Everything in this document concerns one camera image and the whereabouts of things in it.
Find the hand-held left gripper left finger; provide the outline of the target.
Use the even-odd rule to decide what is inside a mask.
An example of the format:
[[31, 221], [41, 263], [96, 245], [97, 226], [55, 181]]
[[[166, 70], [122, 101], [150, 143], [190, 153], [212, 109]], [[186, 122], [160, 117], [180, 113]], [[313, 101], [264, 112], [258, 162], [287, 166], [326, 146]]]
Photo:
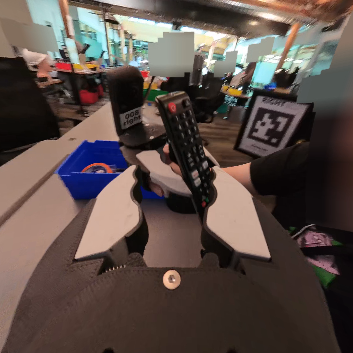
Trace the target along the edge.
[[95, 198], [75, 260], [102, 257], [113, 261], [125, 260], [128, 250], [122, 242], [143, 223], [139, 172], [137, 165], [128, 167]]

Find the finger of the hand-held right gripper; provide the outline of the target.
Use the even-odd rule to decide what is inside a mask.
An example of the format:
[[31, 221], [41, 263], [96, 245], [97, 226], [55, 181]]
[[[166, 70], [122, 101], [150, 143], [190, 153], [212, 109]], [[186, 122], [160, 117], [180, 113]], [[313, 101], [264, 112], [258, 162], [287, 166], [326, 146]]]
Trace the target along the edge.
[[199, 148], [199, 168], [206, 168], [205, 162], [207, 162], [209, 168], [220, 167], [219, 163], [206, 148]]
[[182, 177], [161, 159], [157, 150], [142, 151], [136, 155], [137, 160], [149, 172], [151, 182], [158, 185], [166, 198], [171, 195], [191, 198], [191, 191]]

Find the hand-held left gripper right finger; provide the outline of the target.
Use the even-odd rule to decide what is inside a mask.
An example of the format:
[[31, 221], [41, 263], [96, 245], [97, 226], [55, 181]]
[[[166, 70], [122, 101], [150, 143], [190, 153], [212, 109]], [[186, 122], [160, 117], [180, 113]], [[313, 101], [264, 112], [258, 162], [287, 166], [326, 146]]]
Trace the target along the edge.
[[232, 255], [268, 262], [271, 254], [250, 192], [218, 166], [212, 168], [212, 202], [203, 230]]

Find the blue plastic bin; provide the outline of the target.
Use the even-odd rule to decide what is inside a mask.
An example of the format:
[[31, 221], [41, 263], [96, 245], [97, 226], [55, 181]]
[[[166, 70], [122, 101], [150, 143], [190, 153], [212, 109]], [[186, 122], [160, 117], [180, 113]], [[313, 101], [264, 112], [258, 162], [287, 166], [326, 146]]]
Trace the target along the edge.
[[[81, 170], [93, 163], [106, 163], [113, 174], [81, 173]], [[128, 197], [129, 193], [137, 196], [136, 200], [163, 199], [142, 186], [139, 168], [129, 168], [117, 141], [83, 141], [56, 170], [73, 199], [94, 199], [107, 187], [104, 194], [114, 192], [118, 198]]]

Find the black remote control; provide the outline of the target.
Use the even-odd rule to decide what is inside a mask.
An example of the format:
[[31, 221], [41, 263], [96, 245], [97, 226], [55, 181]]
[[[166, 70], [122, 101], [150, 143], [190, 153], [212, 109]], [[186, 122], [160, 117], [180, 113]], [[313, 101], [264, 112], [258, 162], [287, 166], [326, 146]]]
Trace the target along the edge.
[[210, 204], [211, 168], [199, 168], [199, 148], [203, 148], [192, 103], [186, 92], [158, 95], [155, 99], [165, 127], [168, 144], [174, 149], [183, 180], [192, 194], [192, 202], [203, 221]]

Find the orange masking tape roll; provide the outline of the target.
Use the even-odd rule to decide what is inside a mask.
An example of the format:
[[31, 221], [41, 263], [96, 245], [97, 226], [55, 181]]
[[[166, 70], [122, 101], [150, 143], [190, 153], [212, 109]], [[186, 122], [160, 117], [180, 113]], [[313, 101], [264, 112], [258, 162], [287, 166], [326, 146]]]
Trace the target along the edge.
[[90, 164], [81, 170], [81, 173], [113, 174], [112, 167], [106, 163], [98, 162]]

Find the person's right forearm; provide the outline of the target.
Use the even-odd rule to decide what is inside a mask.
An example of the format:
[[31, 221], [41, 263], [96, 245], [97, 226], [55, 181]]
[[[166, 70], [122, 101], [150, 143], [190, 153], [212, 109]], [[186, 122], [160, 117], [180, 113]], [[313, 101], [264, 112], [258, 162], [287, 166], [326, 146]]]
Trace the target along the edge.
[[303, 142], [223, 171], [252, 195], [287, 196], [304, 190], [308, 155], [309, 142]]

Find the person's right hand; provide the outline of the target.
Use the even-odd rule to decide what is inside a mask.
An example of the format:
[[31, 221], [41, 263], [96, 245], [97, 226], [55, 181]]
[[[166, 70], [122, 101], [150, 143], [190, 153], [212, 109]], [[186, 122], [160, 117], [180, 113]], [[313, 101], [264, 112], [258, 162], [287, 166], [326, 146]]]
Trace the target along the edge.
[[179, 176], [183, 177], [182, 171], [179, 167], [178, 160], [176, 159], [176, 155], [174, 153], [173, 147], [170, 146], [170, 144], [165, 144], [163, 147], [163, 161], [165, 164], [167, 164], [175, 174], [178, 174]]

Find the red storage crate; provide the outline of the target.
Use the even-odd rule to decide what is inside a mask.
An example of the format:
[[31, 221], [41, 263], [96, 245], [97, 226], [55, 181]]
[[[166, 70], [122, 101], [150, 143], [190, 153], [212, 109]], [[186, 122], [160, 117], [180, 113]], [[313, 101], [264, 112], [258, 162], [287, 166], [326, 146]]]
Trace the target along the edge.
[[99, 101], [99, 91], [79, 90], [79, 98], [82, 105], [92, 105]]

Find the black framed marker sign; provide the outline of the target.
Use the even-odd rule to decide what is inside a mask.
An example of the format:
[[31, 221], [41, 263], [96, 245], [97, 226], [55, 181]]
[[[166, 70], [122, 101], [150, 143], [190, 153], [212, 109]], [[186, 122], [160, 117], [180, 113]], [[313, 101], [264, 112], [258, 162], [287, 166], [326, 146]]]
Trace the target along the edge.
[[298, 103], [292, 94], [255, 89], [234, 150], [256, 159], [309, 141], [314, 118], [313, 103]]

